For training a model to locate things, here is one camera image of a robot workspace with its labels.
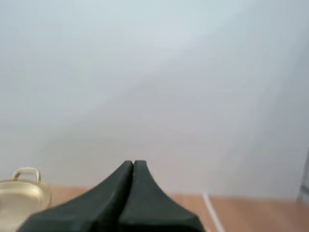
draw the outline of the metal pot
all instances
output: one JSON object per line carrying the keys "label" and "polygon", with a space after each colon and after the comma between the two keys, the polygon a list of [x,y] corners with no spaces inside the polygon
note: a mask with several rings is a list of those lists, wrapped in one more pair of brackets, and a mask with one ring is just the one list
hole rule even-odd
{"label": "metal pot", "polygon": [[[20,179],[35,174],[36,180]],[[51,190],[35,168],[20,168],[13,179],[0,181],[0,232],[14,232],[31,214],[50,206]]]}

